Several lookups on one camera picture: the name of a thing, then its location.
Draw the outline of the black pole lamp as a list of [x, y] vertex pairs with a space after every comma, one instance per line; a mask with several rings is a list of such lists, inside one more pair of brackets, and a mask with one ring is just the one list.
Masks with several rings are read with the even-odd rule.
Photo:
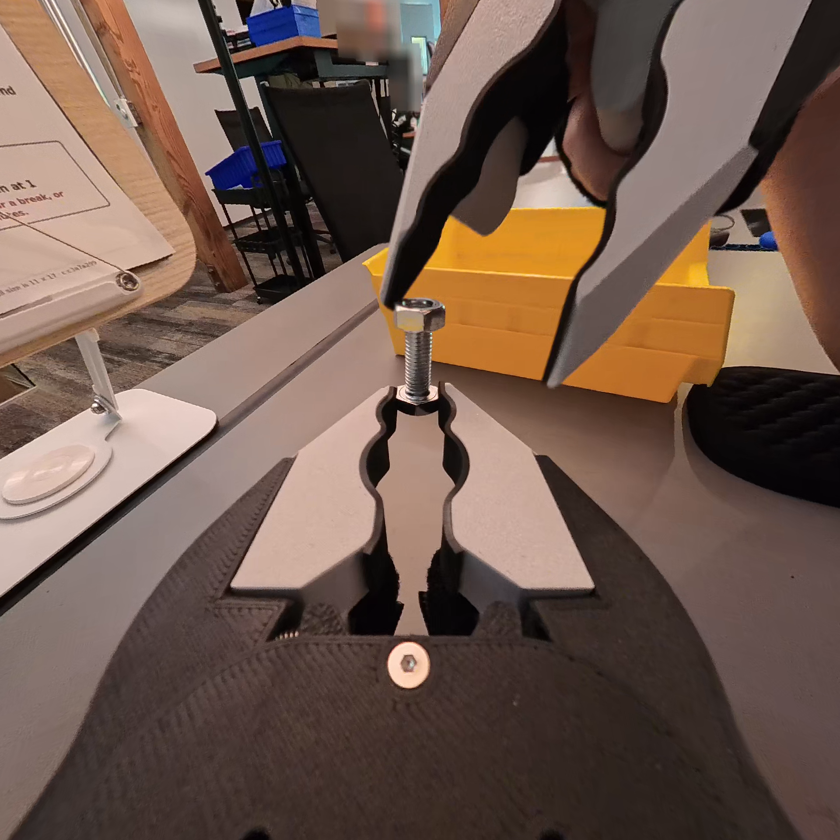
[[228, 50], [215, 5], [211, 1], [199, 1], [197, 4], [212, 41], [219, 69], [225, 79], [234, 109], [257, 166], [259, 188], [269, 200], [269, 208], [280, 231], [280, 237], [287, 247], [292, 270], [300, 280], [303, 277], [308, 277], [310, 280], [318, 279], [323, 274], [319, 245], [291, 154], [284, 153], [286, 164], [281, 166], [280, 180], [276, 182], [261, 147], [256, 125], [250, 115], [249, 105], [241, 87], [235, 63]]

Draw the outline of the wooden post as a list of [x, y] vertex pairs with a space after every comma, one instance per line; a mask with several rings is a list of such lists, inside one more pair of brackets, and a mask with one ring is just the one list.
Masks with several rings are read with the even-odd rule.
[[231, 292], [248, 285], [238, 252], [220, 223], [172, 108], [142, 45], [130, 12], [122, 1], [76, 2], [87, 21], [92, 42], [99, 46], [119, 89], [140, 118], [140, 141], [153, 167], [184, 216], [216, 291]]

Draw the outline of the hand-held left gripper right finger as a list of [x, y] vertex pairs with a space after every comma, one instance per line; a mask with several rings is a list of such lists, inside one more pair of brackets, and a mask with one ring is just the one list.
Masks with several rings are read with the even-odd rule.
[[531, 447], [450, 383], [439, 388], [442, 538], [420, 593], [431, 636], [468, 636], [495, 604], [527, 621], [532, 604], [595, 593], [595, 582]]

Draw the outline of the yellow plastic bin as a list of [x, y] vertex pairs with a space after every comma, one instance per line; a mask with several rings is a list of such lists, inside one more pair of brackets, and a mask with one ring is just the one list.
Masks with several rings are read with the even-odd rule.
[[[411, 289], [446, 308], [436, 362], [542, 378], [564, 300], [598, 245], [605, 211], [514, 208], [483, 237], [453, 217]], [[670, 265], [613, 336], [563, 383], [669, 403], [709, 385], [725, 360], [736, 293], [708, 276], [710, 226]]]

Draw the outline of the clear acrylic sheet holder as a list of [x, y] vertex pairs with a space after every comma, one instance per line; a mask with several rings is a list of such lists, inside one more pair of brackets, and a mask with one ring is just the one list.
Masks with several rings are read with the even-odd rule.
[[17, 351], [32, 341], [109, 312], [137, 298], [143, 289], [144, 284], [134, 273], [117, 271], [18, 306], [1, 316], [1, 353]]

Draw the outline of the wooden top work desk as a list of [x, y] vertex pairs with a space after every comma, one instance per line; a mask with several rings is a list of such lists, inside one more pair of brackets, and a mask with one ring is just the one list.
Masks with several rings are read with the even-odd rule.
[[229, 55], [239, 79], [267, 80], [293, 74], [301, 81], [380, 80], [389, 77], [386, 64], [352, 61], [339, 56], [336, 38], [297, 36]]

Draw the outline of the printed instruction sheet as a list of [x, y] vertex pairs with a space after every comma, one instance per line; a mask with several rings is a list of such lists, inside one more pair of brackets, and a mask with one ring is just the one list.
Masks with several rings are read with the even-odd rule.
[[2, 314], [172, 253], [2, 32]]

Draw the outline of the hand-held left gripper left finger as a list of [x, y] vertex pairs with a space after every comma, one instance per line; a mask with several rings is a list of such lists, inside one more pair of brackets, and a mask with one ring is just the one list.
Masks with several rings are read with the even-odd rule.
[[377, 485], [390, 468], [396, 389], [383, 387], [294, 458], [230, 588], [330, 606], [352, 634], [393, 635], [403, 606]]

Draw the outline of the blue storage bin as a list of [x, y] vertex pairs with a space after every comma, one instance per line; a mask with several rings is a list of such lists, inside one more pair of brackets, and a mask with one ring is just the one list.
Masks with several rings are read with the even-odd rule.
[[296, 37], [321, 37], [319, 12], [305, 4], [258, 1], [246, 19], [253, 46], [267, 46]]
[[[287, 164], [282, 143], [278, 140], [263, 142], [261, 150], [270, 171], [278, 171]], [[243, 146], [206, 171], [216, 190], [251, 188], [259, 183], [259, 168], [250, 147]]]

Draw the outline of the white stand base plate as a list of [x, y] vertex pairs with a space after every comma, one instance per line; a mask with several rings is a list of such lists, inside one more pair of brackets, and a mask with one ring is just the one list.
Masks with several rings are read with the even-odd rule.
[[214, 412], [136, 388], [2, 458], [1, 593], [146, 485], [217, 425]]

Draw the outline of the steel hex nut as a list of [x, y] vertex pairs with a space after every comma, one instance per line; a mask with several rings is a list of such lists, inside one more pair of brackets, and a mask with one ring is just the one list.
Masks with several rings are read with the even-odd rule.
[[408, 392], [405, 385], [396, 389], [395, 402], [400, 413], [413, 417], [425, 417], [436, 414], [439, 410], [438, 388], [431, 385], [427, 394], [420, 397]]

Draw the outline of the steel hex bolt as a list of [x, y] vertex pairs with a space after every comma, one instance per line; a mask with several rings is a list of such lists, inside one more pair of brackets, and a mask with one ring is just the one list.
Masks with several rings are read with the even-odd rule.
[[404, 336], [404, 385], [423, 397], [432, 385], [434, 334], [445, 326], [445, 305], [430, 298], [405, 299], [395, 305], [393, 320]]

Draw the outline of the person's right forearm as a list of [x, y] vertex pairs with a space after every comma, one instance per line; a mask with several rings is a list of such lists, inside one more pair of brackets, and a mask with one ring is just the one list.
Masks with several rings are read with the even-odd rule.
[[805, 317], [838, 368], [838, 72], [803, 104], [761, 188]]

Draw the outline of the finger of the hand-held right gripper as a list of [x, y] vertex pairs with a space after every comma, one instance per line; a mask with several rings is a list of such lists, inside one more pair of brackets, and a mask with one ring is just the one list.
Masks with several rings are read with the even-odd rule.
[[658, 60], [665, 109], [614, 185], [602, 239], [563, 310], [544, 380], [557, 387], [609, 339], [758, 152], [750, 135], [813, 2], [680, 2]]
[[562, 5], [461, 2], [447, 15], [392, 228], [387, 308], [408, 297], [451, 217], [481, 236], [499, 228], [564, 127]]

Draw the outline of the black upright panel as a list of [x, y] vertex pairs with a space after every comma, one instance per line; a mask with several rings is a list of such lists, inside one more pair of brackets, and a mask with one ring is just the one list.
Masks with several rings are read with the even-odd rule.
[[403, 171], [369, 84], [267, 87], [265, 93], [342, 261], [387, 244]]

